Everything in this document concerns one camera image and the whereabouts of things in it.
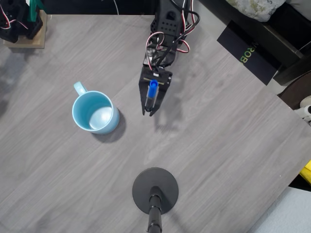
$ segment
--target wood grain surface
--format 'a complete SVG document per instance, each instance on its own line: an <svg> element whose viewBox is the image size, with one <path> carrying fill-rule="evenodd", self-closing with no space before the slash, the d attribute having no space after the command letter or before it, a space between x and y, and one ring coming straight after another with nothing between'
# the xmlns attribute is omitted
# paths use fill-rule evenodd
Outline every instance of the wood grain surface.
<svg viewBox="0 0 311 233"><path fill-rule="evenodd" d="M179 184L163 233L243 233L311 159L309 126L200 26L143 116L152 19L48 16L44 50L0 45L1 233L142 233L132 185L149 167ZM75 125L76 81L119 108L113 133Z"/></svg>

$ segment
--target wooden block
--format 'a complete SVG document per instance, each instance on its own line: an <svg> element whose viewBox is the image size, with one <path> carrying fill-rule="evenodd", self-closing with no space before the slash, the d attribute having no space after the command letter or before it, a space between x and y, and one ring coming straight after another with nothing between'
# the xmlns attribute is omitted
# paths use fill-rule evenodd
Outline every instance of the wooden block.
<svg viewBox="0 0 311 233"><path fill-rule="evenodd" d="M40 10L40 17L42 19L43 25L32 40L27 39L27 37L24 35L20 35L16 43L3 40L3 44L9 48L43 49L45 42L45 32L47 29L47 14Z"/></svg>

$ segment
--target blue marker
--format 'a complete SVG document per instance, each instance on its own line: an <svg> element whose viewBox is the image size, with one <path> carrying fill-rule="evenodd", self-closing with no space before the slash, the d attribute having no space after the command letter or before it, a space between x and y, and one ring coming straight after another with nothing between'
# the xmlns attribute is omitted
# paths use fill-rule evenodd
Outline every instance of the blue marker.
<svg viewBox="0 0 311 233"><path fill-rule="evenodd" d="M159 83L157 82L157 80L153 79L150 81L149 90L147 94L147 101L145 105L146 112L151 112L154 106L154 101L155 101L156 91L157 91L158 86L159 86Z"/></svg>

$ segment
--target black lamp base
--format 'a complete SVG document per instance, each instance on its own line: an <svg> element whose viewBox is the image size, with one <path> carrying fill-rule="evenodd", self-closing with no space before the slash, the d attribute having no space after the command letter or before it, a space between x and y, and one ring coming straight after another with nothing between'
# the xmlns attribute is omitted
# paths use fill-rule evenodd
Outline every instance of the black lamp base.
<svg viewBox="0 0 311 233"><path fill-rule="evenodd" d="M161 213L170 211L178 199L178 184L174 176L167 170L153 167L141 172L133 184L133 199L137 207L149 214L150 190L157 186L162 192Z"/></svg>

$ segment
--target mug handle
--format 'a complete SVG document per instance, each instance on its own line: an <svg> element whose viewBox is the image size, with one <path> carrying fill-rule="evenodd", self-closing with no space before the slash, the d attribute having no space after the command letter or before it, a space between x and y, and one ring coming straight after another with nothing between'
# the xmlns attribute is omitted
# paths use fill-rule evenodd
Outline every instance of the mug handle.
<svg viewBox="0 0 311 233"><path fill-rule="evenodd" d="M81 82L76 82L73 85L76 92L78 92L79 96L83 95L85 92L87 92L87 89L83 86Z"/></svg>

